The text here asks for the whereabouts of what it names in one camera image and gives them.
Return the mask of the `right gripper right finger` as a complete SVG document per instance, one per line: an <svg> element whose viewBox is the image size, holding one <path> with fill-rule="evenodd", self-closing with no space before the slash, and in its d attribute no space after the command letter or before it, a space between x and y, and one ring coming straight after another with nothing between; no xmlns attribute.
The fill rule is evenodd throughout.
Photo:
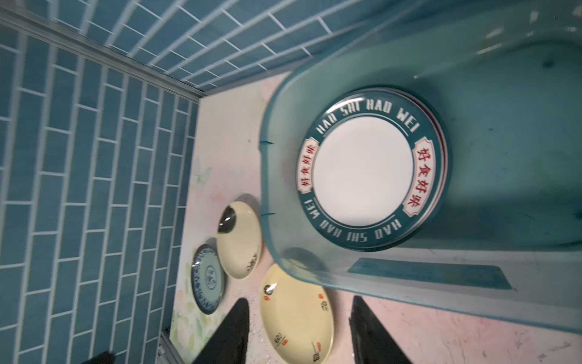
<svg viewBox="0 0 582 364"><path fill-rule="evenodd" d="M355 363L412 363L360 296L353 297L350 331Z"/></svg>

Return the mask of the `cream plate with black patch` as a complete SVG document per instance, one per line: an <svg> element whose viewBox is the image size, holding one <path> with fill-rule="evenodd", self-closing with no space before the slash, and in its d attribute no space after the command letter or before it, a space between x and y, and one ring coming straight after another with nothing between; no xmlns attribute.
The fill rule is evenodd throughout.
<svg viewBox="0 0 582 364"><path fill-rule="evenodd" d="M248 278L259 263L262 243L255 211L244 202L231 203L221 217L217 236L218 259L225 273L238 281Z"/></svg>

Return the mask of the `yellow plate with small prints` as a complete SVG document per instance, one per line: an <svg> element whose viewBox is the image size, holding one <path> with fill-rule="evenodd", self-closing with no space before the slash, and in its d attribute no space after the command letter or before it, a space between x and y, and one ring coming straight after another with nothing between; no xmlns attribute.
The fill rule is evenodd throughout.
<svg viewBox="0 0 582 364"><path fill-rule="evenodd" d="M267 338L286 363L323 363L334 339L333 310L324 288L272 265L259 291Z"/></svg>

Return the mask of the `blue patterned small plate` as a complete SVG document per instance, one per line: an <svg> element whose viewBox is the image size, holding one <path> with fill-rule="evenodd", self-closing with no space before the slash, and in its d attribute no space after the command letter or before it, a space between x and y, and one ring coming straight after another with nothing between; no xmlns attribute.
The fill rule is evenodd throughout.
<svg viewBox="0 0 582 364"><path fill-rule="evenodd" d="M218 309L224 293L224 272L218 254L208 244L195 252L191 267L191 288L198 308L206 315Z"/></svg>

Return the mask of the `green rim Hao Shi plate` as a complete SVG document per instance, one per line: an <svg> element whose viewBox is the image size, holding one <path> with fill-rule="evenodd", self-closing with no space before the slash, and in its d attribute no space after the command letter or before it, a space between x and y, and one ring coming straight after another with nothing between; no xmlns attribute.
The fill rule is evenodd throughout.
<svg viewBox="0 0 582 364"><path fill-rule="evenodd" d="M309 127L296 167L309 223L347 250L375 252L412 237L450 181L447 129L436 109L390 86L354 90Z"/></svg>

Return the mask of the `teal translucent plastic bin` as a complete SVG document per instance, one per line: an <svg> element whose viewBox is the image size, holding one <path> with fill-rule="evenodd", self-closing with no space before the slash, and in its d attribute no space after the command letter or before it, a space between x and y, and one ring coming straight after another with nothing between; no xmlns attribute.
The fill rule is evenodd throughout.
<svg viewBox="0 0 582 364"><path fill-rule="evenodd" d="M435 215L386 250L309 223L299 150L335 100L374 86L433 106L451 169ZM581 331L581 3L404 2L297 68L262 122L263 237L299 280L489 319Z"/></svg>

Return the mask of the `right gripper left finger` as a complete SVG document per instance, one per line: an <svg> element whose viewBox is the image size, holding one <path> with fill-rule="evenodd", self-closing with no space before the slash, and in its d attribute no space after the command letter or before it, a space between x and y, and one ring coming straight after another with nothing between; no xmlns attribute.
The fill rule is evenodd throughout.
<svg viewBox="0 0 582 364"><path fill-rule="evenodd" d="M245 363L249 326L249 302L240 298L193 363Z"/></svg>

